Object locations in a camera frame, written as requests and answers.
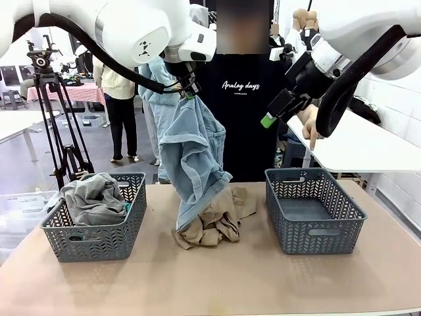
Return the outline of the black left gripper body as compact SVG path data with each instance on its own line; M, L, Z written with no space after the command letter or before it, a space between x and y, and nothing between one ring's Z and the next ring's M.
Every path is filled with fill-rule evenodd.
M176 79L173 84L164 87L164 93L191 93L196 96L201 91L195 72L203 66L202 62L169 63L165 61L164 64L168 73Z

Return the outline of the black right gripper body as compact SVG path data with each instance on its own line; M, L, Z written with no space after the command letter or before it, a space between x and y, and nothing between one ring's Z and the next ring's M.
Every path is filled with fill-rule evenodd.
M320 99L330 87L330 78L316 67L309 51L304 52L285 74L287 84L267 106L271 117L288 121Z

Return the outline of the person's left hand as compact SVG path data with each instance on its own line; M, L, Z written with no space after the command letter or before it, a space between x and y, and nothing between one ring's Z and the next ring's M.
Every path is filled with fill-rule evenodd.
M310 150L315 149L316 141L322 140L324 137L316 129L316 119L318 114L318 107L309 105L304 111L301 118L303 123L303 137L309 141Z

